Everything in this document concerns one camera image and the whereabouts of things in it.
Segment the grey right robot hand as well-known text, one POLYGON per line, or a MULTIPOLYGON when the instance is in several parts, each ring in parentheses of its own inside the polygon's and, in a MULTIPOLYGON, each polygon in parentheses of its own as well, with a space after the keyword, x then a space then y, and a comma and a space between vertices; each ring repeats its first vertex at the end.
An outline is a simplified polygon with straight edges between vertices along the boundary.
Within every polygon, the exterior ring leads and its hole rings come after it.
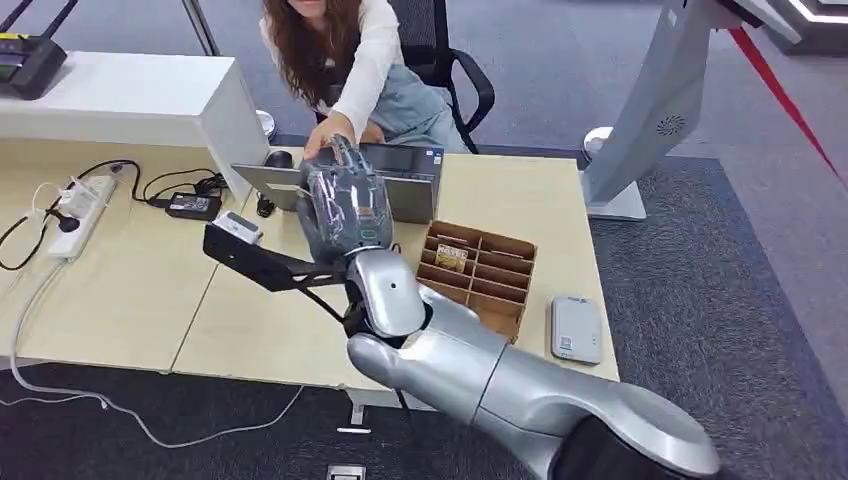
POLYGON ((388 249, 393 217, 387 186, 360 150, 340 134, 330 140, 332 160, 300 167, 296 211, 315 262, 345 263, 358 252, 388 249))

